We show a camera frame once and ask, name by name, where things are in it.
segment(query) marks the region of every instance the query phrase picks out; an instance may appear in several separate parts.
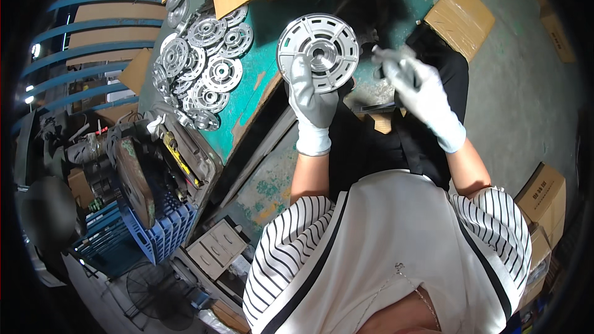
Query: yellow tool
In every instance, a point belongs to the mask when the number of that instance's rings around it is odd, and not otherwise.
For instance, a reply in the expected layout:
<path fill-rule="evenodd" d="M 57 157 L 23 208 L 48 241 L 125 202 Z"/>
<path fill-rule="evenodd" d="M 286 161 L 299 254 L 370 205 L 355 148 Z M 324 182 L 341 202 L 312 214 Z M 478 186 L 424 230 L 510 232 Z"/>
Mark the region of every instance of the yellow tool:
<path fill-rule="evenodd" d="M 171 152 L 171 155 L 174 156 L 175 161 L 178 163 L 178 166 L 182 169 L 186 178 L 188 178 L 188 181 L 194 187 L 196 187 L 196 189 L 198 189 L 200 187 L 200 182 L 198 181 L 194 173 L 192 173 L 192 171 L 189 169 L 188 164 L 186 164 L 186 162 L 182 158 L 182 155 L 180 155 L 180 153 L 178 152 L 178 143 L 177 141 L 175 141 L 175 136 L 173 132 L 168 131 L 167 133 L 165 133 L 165 135 L 163 136 L 163 143 L 167 147 L 167 150 Z"/>

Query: drawer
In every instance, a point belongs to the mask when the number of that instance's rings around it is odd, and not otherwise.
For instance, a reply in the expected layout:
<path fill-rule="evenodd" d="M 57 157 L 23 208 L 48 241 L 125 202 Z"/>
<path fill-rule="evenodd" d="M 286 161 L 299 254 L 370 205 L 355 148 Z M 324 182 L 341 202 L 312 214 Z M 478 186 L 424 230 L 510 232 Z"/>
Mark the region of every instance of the drawer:
<path fill-rule="evenodd" d="M 210 236 L 232 256 L 240 254 L 247 246 L 231 226 L 225 221 L 213 227 Z"/>
<path fill-rule="evenodd" d="M 220 245 L 211 234 L 204 235 L 200 239 L 200 244 L 222 265 L 227 264 L 233 258 L 233 254 L 229 253 L 225 247 Z"/>
<path fill-rule="evenodd" d="M 225 270 L 221 263 L 215 260 L 198 241 L 187 252 L 190 258 L 213 280 L 216 280 Z"/>

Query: white glove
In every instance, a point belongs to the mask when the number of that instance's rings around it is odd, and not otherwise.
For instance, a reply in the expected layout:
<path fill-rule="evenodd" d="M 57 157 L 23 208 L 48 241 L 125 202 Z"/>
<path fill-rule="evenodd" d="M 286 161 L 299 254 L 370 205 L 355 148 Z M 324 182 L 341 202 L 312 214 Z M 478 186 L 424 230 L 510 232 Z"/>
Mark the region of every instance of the white glove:
<path fill-rule="evenodd" d="M 338 105 L 338 92 L 315 92 L 311 67 L 303 54 L 295 56 L 291 65 L 289 105 L 299 120 L 297 151 L 307 156 L 323 156 L 330 152 L 330 123 Z"/>
<path fill-rule="evenodd" d="M 374 61 L 382 69 L 402 104 L 424 122 L 447 153 L 458 151 L 466 140 L 466 129 L 451 110 L 436 68 L 391 49 L 373 48 Z"/>
<path fill-rule="evenodd" d="M 156 134 L 157 134 L 159 125 L 161 123 L 165 122 L 165 115 L 166 114 L 159 115 L 159 116 L 157 116 L 157 118 L 154 121 L 147 124 L 147 130 L 151 134 L 151 136 L 153 136 L 155 138 L 162 138 L 162 137 L 157 137 Z"/>

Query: white shirt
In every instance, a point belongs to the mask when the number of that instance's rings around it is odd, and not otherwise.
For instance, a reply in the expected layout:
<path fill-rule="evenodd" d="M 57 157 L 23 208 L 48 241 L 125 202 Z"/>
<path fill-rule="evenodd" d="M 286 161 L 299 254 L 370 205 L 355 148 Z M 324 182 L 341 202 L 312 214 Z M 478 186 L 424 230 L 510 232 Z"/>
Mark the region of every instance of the white shirt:
<path fill-rule="evenodd" d="M 509 195 L 489 188 L 469 200 L 427 177 L 383 171 L 341 193 L 336 207 L 302 197 L 269 223 L 243 311 L 254 334 L 354 333 L 412 283 L 429 294 L 444 333 L 498 333 L 522 296 L 531 253 Z"/>

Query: chain necklace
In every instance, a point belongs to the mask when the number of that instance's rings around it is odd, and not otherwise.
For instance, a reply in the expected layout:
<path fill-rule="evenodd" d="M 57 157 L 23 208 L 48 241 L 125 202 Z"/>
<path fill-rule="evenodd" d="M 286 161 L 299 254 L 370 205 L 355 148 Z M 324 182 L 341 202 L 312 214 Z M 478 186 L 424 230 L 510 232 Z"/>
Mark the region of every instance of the chain necklace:
<path fill-rule="evenodd" d="M 361 320 L 363 320 L 363 317 L 365 317 L 365 314 L 367 313 L 367 310 L 369 309 L 369 307 L 371 307 L 371 304 L 374 302 L 375 298 L 377 297 L 377 295 L 385 288 L 386 285 L 388 285 L 388 282 L 390 282 L 390 280 L 396 276 L 396 275 L 400 275 L 402 277 L 404 277 L 408 283 L 412 286 L 412 288 L 415 290 L 415 292 L 417 294 L 419 294 L 420 299 L 423 300 L 423 302 L 425 303 L 425 305 L 427 306 L 427 308 L 429 308 L 429 311 L 431 312 L 431 314 L 433 315 L 433 318 L 435 319 L 435 325 L 437 326 L 437 330 L 440 332 L 441 331 L 441 326 L 440 326 L 440 322 L 437 320 L 437 315 L 435 314 L 435 311 L 433 310 L 433 308 L 431 308 L 431 305 L 429 304 L 429 302 L 425 299 L 425 297 L 423 297 L 423 294 L 420 293 L 419 289 L 417 289 L 417 287 L 411 282 L 411 280 L 408 279 L 408 277 L 406 277 L 406 275 L 404 273 L 402 273 L 400 270 L 403 269 L 405 267 L 404 264 L 402 263 L 397 263 L 394 268 L 396 269 L 394 271 L 394 273 L 392 273 L 392 275 L 385 281 L 384 285 L 381 286 L 381 288 L 377 291 L 377 293 L 375 293 L 375 295 L 373 296 L 373 299 L 371 300 L 371 302 L 369 302 L 369 304 L 367 305 L 367 308 L 365 309 L 365 311 L 363 311 L 363 314 L 361 315 L 361 318 L 359 319 L 359 321 L 357 322 L 357 325 L 355 326 L 355 330 L 357 330 L 357 328 L 359 327 L 359 324 L 361 323 Z"/>

